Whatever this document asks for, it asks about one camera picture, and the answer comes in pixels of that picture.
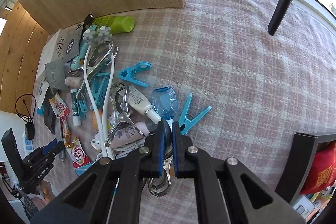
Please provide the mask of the coffee mate sachet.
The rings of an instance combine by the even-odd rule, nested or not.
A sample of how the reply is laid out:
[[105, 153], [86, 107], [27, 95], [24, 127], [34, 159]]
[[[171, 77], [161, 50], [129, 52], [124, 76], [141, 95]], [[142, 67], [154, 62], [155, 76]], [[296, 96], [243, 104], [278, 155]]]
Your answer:
[[49, 103], [54, 111], [57, 118], [60, 118], [62, 136], [65, 146], [69, 146], [71, 142], [71, 132], [68, 127], [67, 115], [70, 114], [70, 110], [65, 102], [60, 97], [59, 93], [56, 92], [55, 95], [49, 99]]
[[91, 162], [84, 152], [78, 137], [75, 137], [74, 140], [66, 147], [66, 151], [72, 160], [74, 168], [80, 168]]

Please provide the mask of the red drawstring bag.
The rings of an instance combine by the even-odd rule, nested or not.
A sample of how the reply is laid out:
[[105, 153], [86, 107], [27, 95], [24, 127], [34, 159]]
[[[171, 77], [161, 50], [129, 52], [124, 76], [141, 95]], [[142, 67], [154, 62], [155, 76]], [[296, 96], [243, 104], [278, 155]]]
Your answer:
[[315, 154], [301, 194], [311, 194], [324, 190], [335, 182], [335, 141]]

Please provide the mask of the black sachet pack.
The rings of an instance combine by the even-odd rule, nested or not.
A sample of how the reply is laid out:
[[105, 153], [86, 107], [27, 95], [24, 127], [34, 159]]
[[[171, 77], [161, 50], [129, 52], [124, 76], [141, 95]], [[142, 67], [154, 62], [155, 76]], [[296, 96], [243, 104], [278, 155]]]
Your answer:
[[53, 93], [50, 88], [47, 89], [45, 94], [45, 99], [43, 101], [43, 121], [44, 124], [47, 126], [49, 131], [55, 135], [55, 122], [56, 122], [56, 115], [50, 105], [49, 99], [51, 99]]

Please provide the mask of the pink cosmetic bottle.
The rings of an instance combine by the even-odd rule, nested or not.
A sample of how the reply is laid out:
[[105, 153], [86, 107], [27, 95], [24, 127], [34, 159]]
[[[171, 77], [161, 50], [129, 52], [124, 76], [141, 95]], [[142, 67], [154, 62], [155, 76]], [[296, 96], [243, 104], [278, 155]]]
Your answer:
[[77, 76], [68, 76], [65, 78], [65, 84], [70, 87], [70, 88], [74, 88], [74, 89], [79, 89], [83, 83], [83, 79], [81, 77], [77, 77]]

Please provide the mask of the grey tea sachet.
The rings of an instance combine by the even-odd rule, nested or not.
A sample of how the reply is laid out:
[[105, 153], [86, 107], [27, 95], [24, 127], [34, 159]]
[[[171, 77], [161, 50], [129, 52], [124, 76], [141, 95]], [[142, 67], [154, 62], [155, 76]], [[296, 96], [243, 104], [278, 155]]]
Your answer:
[[66, 75], [64, 72], [64, 63], [62, 59], [52, 61], [45, 65], [47, 81], [53, 93], [57, 91], [69, 91], [69, 87], [65, 83]]

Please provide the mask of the blue clothespin open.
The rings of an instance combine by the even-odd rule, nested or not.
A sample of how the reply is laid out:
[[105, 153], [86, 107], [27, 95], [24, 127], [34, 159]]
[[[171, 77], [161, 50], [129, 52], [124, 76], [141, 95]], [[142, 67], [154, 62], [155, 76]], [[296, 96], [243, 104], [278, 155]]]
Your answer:
[[208, 106], [201, 113], [194, 117], [189, 113], [192, 99], [193, 93], [190, 93], [178, 120], [180, 132], [182, 135], [187, 135], [191, 128], [194, 127], [212, 109], [212, 106]]

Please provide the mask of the black tray box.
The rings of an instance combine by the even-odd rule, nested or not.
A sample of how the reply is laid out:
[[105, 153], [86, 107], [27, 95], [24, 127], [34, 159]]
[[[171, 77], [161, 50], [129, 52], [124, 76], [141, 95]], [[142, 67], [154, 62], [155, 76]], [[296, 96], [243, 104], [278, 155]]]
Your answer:
[[297, 132], [284, 171], [275, 192], [292, 204], [305, 183], [319, 144], [335, 141], [334, 132], [306, 134]]

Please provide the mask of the teal cream tube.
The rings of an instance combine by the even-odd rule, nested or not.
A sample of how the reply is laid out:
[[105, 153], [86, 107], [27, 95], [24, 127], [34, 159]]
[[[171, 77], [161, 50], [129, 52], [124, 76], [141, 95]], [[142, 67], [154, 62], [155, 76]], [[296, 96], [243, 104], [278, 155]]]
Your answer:
[[96, 28], [97, 25], [91, 25], [82, 34], [79, 44], [79, 54], [72, 59], [71, 70], [78, 69], [83, 65], [88, 47], [96, 43]]

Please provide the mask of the white medicine box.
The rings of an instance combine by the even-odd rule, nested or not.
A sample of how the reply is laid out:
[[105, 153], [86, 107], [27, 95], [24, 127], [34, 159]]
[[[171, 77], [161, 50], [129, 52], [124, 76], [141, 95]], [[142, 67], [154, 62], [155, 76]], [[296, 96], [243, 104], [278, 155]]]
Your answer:
[[45, 69], [46, 64], [63, 58], [64, 51], [66, 48], [67, 36], [68, 31], [66, 31], [65, 29], [60, 29], [58, 30], [58, 32], [56, 32], [51, 36], [49, 41], [43, 47], [36, 75], [37, 81], [46, 82], [47, 80], [47, 73]]

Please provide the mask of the grey Ta sachet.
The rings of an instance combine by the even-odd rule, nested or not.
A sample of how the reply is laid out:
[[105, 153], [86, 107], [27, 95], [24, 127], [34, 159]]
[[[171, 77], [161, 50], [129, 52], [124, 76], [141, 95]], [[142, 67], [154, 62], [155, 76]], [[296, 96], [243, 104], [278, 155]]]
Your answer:
[[79, 44], [83, 26], [78, 24], [71, 29], [60, 29], [54, 35], [56, 44], [52, 53], [51, 61], [62, 60], [67, 63], [79, 54]]

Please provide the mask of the metal tongs clip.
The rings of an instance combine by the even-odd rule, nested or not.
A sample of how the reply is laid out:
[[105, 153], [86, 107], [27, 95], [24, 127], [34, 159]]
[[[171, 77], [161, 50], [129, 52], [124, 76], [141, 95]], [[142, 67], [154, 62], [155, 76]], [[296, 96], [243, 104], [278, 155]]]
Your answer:
[[[103, 69], [111, 65], [111, 55], [113, 54], [113, 58], [116, 57], [118, 52], [118, 48], [113, 45], [113, 42], [107, 41], [98, 44], [94, 51], [89, 54], [90, 59], [88, 60], [87, 69], [87, 80], [90, 85], [92, 79], [96, 77], [96, 75], [101, 72]], [[78, 69], [74, 69], [68, 72], [70, 76], [78, 76], [80, 73], [84, 75], [84, 64]], [[85, 94], [87, 92], [87, 86], [85, 81], [78, 89], [76, 94], [76, 99], [81, 101], [84, 99]]]

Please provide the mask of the blue plastic wrapped item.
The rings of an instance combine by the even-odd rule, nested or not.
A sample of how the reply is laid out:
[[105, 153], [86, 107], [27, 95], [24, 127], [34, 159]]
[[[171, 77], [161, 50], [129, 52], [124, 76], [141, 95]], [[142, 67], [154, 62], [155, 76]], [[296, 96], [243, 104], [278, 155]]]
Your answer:
[[177, 95], [172, 87], [154, 89], [151, 93], [151, 101], [156, 113], [165, 120], [175, 117], [178, 111]]

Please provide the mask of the plaid tablecloth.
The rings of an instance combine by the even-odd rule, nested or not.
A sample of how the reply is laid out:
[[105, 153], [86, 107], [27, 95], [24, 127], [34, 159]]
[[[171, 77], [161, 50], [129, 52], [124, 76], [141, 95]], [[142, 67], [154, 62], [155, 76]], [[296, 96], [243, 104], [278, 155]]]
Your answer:
[[274, 35], [278, 0], [185, 0], [182, 9], [131, 12], [113, 37], [115, 69], [150, 62], [137, 78], [172, 87], [189, 113], [210, 112], [189, 132], [218, 159], [234, 156], [275, 189], [297, 132], [335, 131], [335, 29], [292, 3]]

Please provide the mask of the green tube bottle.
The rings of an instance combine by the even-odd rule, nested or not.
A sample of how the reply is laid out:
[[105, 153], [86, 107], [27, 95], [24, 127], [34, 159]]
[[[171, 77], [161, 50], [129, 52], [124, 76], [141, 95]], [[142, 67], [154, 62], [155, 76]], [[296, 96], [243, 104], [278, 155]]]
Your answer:
[[94, 18], [93, 25], [110, 27], [111, 34], [132, 32], [135, 26], [135, 19], [131, 16], [102, 16]]

